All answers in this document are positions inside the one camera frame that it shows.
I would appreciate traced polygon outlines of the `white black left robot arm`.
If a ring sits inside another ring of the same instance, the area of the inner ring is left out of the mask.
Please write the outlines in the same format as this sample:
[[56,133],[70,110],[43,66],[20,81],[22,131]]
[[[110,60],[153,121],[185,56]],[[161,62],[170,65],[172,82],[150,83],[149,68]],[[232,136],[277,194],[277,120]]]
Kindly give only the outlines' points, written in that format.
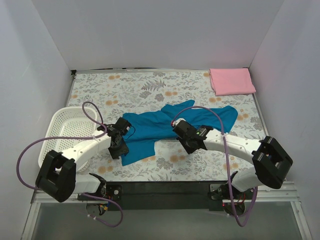
[[73,194],[88,194],[95,200],[108,195],[107,181],[95,174],[79,174],[87,162],[103,150],[112,159],[129,153],[124,136],[132,124],[120,117],[115,124],[103,124],[90,139],[83,140],[63,151],[50,150],[44,157],[35,186],[58,202],[66,201]]

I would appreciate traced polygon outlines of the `teal blue t shirt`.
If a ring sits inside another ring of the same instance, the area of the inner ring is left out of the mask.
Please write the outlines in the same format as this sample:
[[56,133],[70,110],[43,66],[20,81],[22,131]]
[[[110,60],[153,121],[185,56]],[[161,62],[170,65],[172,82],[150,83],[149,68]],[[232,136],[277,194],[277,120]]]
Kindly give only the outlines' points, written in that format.
[[194,100],[187,100],[176,105],[166,104],[161,110],[157,111],[140,114],[124,113],[122,117],[134,129],[129,130],[129,138],[124,140],[129,152],[121,157],[122,166],[154,156],[155,142],[175,138],[176,134],[172,130],[171,121],[176,116],[185,119],[196,128],[207,125],[221,130],[220,121],[222,121],[226,133],[231,131],[237,120],[238,112],[230,105],[222,108],[212,108],[213,112],[210,112],[203,108],[190,109],[194,104]]

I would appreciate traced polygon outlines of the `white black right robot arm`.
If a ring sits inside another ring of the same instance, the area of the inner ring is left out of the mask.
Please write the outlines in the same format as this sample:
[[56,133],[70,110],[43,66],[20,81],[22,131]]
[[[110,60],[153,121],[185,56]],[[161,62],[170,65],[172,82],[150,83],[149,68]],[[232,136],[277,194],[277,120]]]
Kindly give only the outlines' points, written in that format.
[[247,190],[259,186],[280,189],[293,165],[292,158],[279,142],[270,136],[262,140],[240,138],[202,125],[195,128],[183,118],[172,124],[173,132],[188,154],[202,149],[225,153],[252,164],[230,175],[230,183],[215,190],[225,199],[237,199]]

